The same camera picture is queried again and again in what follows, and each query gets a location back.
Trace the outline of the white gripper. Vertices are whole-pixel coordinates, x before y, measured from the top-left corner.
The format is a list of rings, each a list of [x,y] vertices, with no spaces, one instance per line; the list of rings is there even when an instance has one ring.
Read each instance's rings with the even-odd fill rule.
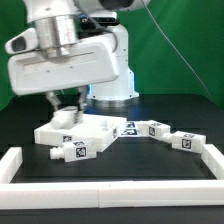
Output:
[[[38,46],[37,32],[29,28],[5,44],[11,58],[8,74],[17,95],[46,93],[54,110],[61,104],[54,90],[78,88],[78,110],[87,105],[85,85],[112,81],[119,76],[115,39],[111,33],[84,38],[65,57],[47,59]]]

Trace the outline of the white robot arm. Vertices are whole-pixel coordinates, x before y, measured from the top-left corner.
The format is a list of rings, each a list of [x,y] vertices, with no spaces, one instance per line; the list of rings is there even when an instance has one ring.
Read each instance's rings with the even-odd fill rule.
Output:
[[[118,11],[145,6],[140,0],[23,0],[32,25],[5,44],[8,74],[18,95],[76,88],[79,105],[122,106],[139,97],[128,66],[128,32]]]

